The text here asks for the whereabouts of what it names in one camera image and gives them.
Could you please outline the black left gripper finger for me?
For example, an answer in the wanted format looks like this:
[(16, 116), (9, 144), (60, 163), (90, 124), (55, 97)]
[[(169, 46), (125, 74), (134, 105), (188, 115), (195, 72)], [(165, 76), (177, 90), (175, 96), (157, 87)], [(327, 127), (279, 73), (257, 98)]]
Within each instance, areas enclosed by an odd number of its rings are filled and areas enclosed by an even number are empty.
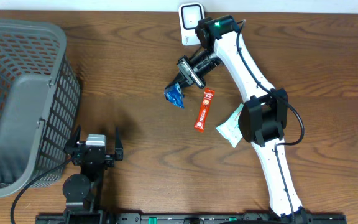
[(80, 141), (81, 126), (77, 126), (64, 146), (64, 152), (76, 152)]
[(124, 148), (120, 139), (119, 128), (115, 130), (114, 156), (116, 161), (122, 161), (124, 159)]

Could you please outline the blue Oreo cookie pack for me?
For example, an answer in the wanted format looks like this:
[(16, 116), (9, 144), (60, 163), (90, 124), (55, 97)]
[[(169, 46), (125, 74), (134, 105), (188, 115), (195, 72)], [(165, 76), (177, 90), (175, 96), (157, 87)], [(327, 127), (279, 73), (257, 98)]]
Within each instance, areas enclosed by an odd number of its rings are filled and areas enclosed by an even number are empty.
[(183, 105), (184, 94), (181, 92), (179, 83), (175, 83), (174, 85), (164, 89), (164, 95), (171, 104), (182, 109), (184, 108)]

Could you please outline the red Nescafe coffee stick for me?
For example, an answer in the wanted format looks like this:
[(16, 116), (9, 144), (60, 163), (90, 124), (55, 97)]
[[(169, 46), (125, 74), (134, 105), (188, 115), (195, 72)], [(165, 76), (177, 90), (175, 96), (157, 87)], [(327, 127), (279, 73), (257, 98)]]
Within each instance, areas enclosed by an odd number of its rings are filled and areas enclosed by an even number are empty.
[(201, 133), (204, 132), (206, 118), (208, 116), (208, 111), (211, 106), (211, 102), (214, 94), (215, 91), (209, 88), (206, 88), (203, 93), (203, 99), (201, 102), (200, 111), (198, 113), (198, 117), (194, 125), (194, 128)]

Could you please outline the white teal wet wipes pack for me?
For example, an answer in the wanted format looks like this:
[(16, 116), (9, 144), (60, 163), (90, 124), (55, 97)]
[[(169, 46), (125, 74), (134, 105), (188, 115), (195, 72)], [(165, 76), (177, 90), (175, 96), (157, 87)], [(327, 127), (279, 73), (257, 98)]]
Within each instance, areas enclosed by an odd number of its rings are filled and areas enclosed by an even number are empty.
[(242, 139), (242, 134), (239, 129), (239, 117), (243, 106), (244, 105), (241, 103), (232, 115), (230, 115), (227, 121), (216, 127), (216, 130), (220, 133), (220, 135), (227, 139), (233, 148), (236, 148)]

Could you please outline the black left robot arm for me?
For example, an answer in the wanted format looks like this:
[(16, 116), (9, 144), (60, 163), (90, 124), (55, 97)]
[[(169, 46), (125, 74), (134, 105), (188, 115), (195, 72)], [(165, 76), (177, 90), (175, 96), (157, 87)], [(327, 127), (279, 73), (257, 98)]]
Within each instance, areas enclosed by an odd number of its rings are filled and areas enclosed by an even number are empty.
[(90, 134), (80, 140), (81, 128), (76, 128), (64, 147), (74, 166), (80, 173), (73, 174), (63, 184), (66, 209), (63, 213), (65, 224), (92, 223), (110, 224), (115, 222), (114, 215), (101, 208), (101, 191), (104, 173), (114, 167), (116, 161), (124, 158), (124, 148), (119, 130), (115, 130), (114, 154), (106, 152), (106, 136)]

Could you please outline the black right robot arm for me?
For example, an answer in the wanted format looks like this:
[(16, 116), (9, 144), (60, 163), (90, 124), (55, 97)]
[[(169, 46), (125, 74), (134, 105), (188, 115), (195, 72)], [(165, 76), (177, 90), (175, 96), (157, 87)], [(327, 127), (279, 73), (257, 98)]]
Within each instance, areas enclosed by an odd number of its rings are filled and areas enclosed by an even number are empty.
[(198, 22), (195, 34), (202, 52), (179, 59), (178, 74), (164, 89), (166, 99), (183, 107), (182, 90), (192, 85), (206, 86), (204, 76), (218, 65), (224, 65), (238, 87), (243, 108), (238, 126), (242, 137), (256, 151), (268, 186), (270, 209), (280, 218), (291, 218), (302, 208), (293, 186), (285, 158), (284, 130), (287, 112), (300, 115), (288, 102), (287, 92), (276, 89), (262, 74), (242, 37), (245, 22), (230, 15), (217, 19), (207, 17)]

